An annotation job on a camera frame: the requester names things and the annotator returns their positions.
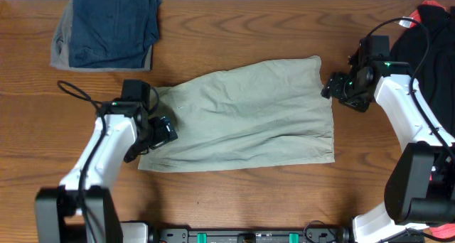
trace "green cloth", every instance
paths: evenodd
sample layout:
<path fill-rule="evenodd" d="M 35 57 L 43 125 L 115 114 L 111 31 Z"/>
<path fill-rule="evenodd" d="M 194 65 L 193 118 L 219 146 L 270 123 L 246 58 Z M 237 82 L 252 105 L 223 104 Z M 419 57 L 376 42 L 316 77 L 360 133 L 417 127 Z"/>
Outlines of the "green cloth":
<path fill-rule="evenodd" d="M 170 117 L 178 139 L 142 156 L 139 169 L 334 162 L 331 100 L 320 94 L 320 68 L 318 56 L 270 60 L 158 88 L 158 114 Z"/>

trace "wooden surface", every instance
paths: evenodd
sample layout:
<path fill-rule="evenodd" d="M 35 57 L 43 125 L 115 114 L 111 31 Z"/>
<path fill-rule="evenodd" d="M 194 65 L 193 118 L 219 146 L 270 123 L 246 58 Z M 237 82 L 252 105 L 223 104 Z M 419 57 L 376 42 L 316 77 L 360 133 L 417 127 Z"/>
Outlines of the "wooden surface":
<path fill-rule="evenodd" d="M 48 66 L 67 1 L 0 2 L 0 242 L 36 242 L 33 201 L 55 186 L 87 144 L 94 111 L 56 87 L 68 80 L 95 99 L 119 96 L 124 78 L 172 86 L 263 60 L 322 59 L 321 78 L 348 71 L 372 27 L 422 0 L 164 0 L 151 72 L 78 73 Z M 450 0 L 442 0 L 448 5 Z M 380 33 L 395 40 L 396 24 Z M 112 189 L 121 220 L 160 227 L 302 228 L 346 223 L 382 202 L 400 157 L 387 117 L 333 103 L 336 162 L 207 173 L 138 171 L 124 164 Z"/>

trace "blue cloth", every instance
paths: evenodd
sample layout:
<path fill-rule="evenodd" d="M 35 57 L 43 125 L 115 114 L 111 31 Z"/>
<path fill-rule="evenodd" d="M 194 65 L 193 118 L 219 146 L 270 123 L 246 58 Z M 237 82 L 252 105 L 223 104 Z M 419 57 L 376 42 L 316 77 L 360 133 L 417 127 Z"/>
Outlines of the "blue cloth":
<path fill-rule="evenodd" d="M 158 38 L 160 0 L 73 0 L 69 64 L 74 68 L 143 68 Z"/>

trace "green strip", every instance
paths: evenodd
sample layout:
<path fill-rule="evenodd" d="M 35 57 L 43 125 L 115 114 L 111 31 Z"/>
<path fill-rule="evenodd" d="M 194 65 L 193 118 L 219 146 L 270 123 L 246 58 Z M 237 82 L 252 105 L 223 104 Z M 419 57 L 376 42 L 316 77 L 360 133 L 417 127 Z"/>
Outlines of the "green strip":
<path fill-rule="evenodd" d="M 207 234 L 205 233 L 198 233 L 198 243 L 207 243 Z"/>
<path fill-rule="evenodd" d="M 299 243 L 299 235 L 297 233 L 289 233 L 289 243 Z"/>

